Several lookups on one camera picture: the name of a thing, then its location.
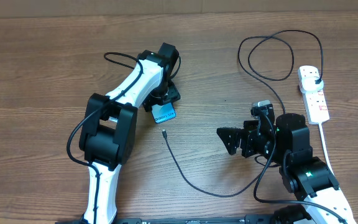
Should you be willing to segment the Samsung Galaxy smartphone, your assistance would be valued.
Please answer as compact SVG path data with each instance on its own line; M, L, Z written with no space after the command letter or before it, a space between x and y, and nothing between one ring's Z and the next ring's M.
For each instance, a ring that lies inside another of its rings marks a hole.
M172 103L165 105L153 105L152 116L157 124L171 120L177 116Z

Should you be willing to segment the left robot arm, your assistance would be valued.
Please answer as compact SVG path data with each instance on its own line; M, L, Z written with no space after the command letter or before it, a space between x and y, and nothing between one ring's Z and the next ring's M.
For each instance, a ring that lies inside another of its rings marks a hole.
M172 79L181 58L176 47L163 43L158 52L145 50L134 61L117 88L88 100L79 148L89 170L89 195L79 223L114 222L117 181L134 147L138 109L151 112L157 124L177 115L173 103L180 94Z

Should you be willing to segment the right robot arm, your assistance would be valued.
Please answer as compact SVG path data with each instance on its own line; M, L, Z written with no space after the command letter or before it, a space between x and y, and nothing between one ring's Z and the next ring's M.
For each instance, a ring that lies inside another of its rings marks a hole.
M355 223L350 205L328 165L313 155L303 115L274 115L268 100L254 103L252 120L243 128L218 128L228 153L266 158L279 166L286 190L294 200L269 200L283 208L271 215L248 215L246 223Z

